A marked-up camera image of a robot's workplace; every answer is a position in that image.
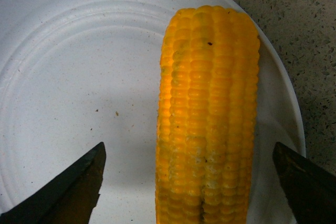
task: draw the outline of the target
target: paper plate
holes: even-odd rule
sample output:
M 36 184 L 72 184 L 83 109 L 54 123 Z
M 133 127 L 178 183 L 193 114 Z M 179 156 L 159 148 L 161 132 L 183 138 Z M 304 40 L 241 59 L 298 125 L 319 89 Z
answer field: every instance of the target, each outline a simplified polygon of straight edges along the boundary
M 232 0 L 0 0 L 0 208 L 8 211 L 97 143 L 107 162 L 90 223 L 155 223 L 160 47 L 184 7 Z M 305 155 L 288 75 L 259 30 L 248 223 L 293 223 L 271 152 Z

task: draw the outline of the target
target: speckled countertop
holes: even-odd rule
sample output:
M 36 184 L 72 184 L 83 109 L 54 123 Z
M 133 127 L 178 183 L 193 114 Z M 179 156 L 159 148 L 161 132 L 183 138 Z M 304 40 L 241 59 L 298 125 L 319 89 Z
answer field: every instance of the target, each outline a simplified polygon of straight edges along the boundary
M 234 0 L 273 44 L 293 83 L 307 157 L 336 174 L 336 0 Z

